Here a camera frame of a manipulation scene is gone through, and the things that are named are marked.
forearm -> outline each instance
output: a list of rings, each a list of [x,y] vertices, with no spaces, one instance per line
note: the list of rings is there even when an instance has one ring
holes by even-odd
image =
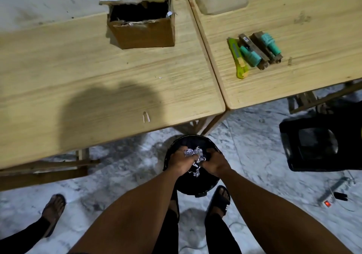
[[[322,224],[289,201],[227,169],[220,178],[267,254],[351,254]]]
[[[151,253],[178,177],[169,169],[125,193],[97,218],[72,252]]]

cardboard box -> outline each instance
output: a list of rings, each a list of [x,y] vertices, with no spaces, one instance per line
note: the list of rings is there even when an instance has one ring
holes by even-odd
[[[100,0],[109,5],[107,25],[120,48],[175,45],[172,0]]]

power strip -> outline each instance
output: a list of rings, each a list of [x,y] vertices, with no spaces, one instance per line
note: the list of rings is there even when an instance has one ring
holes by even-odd
[[[331,207],[337,200],[333,196],[333,192],[340,192],[346,194],[346,192],[355,185],[351,178],[342,177],[339,181],[337,181],[334,185],[327,189],[327,192],[320,197],[318,203],[321,207],[329,208]]]

foot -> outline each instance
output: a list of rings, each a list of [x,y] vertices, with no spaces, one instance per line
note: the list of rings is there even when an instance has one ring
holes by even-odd
[[[172,211],[174,211],[177,215],[177,218],[179,217],[179,213],[177,212],[177,203],[176,200],[171,200],[170,204],[168,205],[168,209],[171,209]]]
[[[219,189],[219,194],[222,197],[224,197],[225,199],[227,199],[228,201],[230,201],[229,195],[226,192],[226,190],[224,190],[224,188]],[[214,206],[214,207],[211,208],[210,216],[214,215],[214,214],[219,214],[221,218],[225,216],[225,213],[220,208],[218,208],[217,206]]]
[[[60,195],[53,195],[50,201],[45,206],[42,217],[50,222],[50,226],[48,230],[45,232],[43,238],[48,236],[49,232],[52,230],[54,225],[59,220],[61,214],[64,211],[65,203],[64,200],[60,197]]]

black slipper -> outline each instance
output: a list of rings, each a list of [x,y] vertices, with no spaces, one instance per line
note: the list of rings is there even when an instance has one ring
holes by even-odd
[[[56,198],[61,198],[62,203],[63,203],[63,207],[65,208],[65,206],[66,206],[66,204],[67,204],[67,203],[66,203],[66,198],[65,198],[63,195],[61,195],[61,194],[55,194],[54,196],[55,196]],[[45,209],[47,209],[49,206],[52,206],[52,205],[54,205],[54,202],[52,202],[52,203],[50,203],[50,202],[47,203],[47,205],[46,205],[46,206],[44,207],[44,209],[43,209],[43,212],[44,212]],[[48,238],[48,237],[50,237],[50,236],[52,235],[52,233],[53,233],[53,231],[54,231],[54,229],[55,229],[55,226],[57,225],[57,223],[58,223],[61,215],[63,214],[63,212],[64,212],[64,209],[63,209],[63,211],[61,212],[60,215],[58,215],[58,212],[57,212],[57,217],[56,217],[56,219],[55,219],[55,223],[54,223],[52,229],[49,231],[48,235],[47,235],[45,238]]]
[[[177,197],[177,190],[176,190],[176,187],[173,188],[173,192],[172,192],[172,195],[171,195],[171,201],[176,201],[176,206],[177,206],[177,222],[179,222],[180,220],[180,209],[179,209],[179,198]]]
[[[215,206],[220,208],[221,211],[224,212],[224,215],[226,215],[227,206],[230,205],[230,201],[225,199],[225,197],[223,195],[220,195],[220,193],[219,193],[220,188],[223,188],[227,192],[227,194],[229,195],[229,199],[231,200],[230,193],[226,189],[226,187],[219,185],[216,188],[215,193],[214,193],[214,195],[213,195],[213,197],[211,199],[211,202],[210,202],[209,207],[207,209],[206,217],[208,217],[210,215],[210,212],[211,212],[212,208],[215,207]]]

